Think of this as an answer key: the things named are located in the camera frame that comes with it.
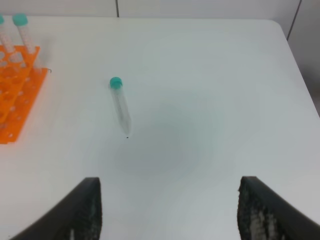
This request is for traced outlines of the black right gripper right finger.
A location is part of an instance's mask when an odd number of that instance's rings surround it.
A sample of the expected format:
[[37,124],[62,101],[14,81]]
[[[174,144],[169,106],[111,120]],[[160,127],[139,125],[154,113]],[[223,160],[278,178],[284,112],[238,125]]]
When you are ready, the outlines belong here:
[[242,240],[318,240],[320,225],[255,176],[239,186],[237,226]]

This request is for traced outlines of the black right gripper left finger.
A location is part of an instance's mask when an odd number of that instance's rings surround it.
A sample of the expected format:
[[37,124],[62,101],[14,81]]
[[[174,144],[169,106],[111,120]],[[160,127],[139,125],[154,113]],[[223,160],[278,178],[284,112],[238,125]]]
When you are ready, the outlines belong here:
[[13,240],[98,240],[102,231],[101,183],[83,179],[57,205]]

